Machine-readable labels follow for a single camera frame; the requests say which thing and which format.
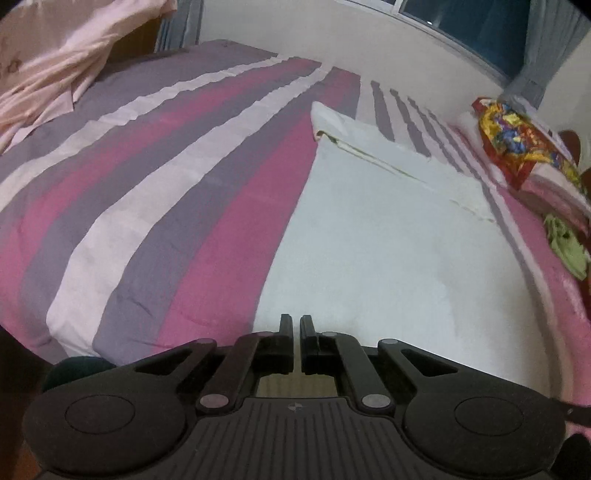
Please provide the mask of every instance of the ribbed black surface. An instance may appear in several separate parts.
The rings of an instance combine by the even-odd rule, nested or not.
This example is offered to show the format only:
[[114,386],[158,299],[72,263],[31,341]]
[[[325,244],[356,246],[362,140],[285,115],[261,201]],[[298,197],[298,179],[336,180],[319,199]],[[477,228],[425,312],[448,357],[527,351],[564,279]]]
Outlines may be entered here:
[[[46,473],[39,480],[59,478]],[[179,450],[129,480],[454,479],[419,458],[394,424],[343,398],[249,398],[198,422]],[[532,479],[548,479],[540,473]]]

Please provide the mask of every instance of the blue curtain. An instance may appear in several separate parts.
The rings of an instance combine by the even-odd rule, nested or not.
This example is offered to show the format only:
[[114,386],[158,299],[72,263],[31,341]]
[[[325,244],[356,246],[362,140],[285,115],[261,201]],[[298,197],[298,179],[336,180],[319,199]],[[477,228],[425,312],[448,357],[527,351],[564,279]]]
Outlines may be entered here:
[[520,95],[538,108],[550,80],[590,27],[568,0],[531,0],[524,66],[501,97]]
[[177,11],[163,19],[154,51],[190,47],[199,40],[203,0],[178,0]]

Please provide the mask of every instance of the window frame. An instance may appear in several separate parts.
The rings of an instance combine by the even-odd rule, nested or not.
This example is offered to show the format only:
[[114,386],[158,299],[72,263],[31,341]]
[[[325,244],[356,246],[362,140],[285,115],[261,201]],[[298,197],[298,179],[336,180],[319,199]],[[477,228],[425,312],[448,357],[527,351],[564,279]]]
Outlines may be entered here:
[[501,87],[505,87],[509,84],[511,79],[500,70],[497,66],[488,62],[487,59],[482,57],[480,54],[472,50],[467,45],[463,44],[459,40],[453,38],[450,35],[445,34],[442,31],[431,28],[425,22],[422,22],[414,17],[405,15],[402,13],[404,5],[408,0],[395,0],[394,4],[390,4],[385,0],[335,0],[336,2],[348,5],[350,7],[359,8],[364,11],[371,12],[373,14],[385,14],[395,21],[402,21],[407,25],[417,28],[422,32],[430,35],[444,47],[452,49],[455,53],[459,54],[464,60],[471,62],[475,65],[482,73],[486,74],[495,83]]

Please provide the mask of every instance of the bedsheet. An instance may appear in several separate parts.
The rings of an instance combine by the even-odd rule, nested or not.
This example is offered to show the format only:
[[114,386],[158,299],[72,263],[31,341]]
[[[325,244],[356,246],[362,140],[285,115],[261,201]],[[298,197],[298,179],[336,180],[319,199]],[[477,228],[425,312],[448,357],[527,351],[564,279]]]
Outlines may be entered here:
[[49,361],[124,364],[269,322],[261,294],[314,164],[314,101],[482,183],[560,359],[561,396],[590,403],[577,285],[455,132],[377,82],[228,41],[102,75],[0,157],[3,327]]

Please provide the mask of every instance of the dark green object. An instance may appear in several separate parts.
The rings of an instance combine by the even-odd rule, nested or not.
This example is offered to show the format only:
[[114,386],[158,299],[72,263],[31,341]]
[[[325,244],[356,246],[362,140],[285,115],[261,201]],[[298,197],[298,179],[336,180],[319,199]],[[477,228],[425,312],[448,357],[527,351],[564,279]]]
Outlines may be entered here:
[[73,356],[54,366],[41,387],[42,392],[74,380],[89,377],[115,368],[111,362],[97,356]]

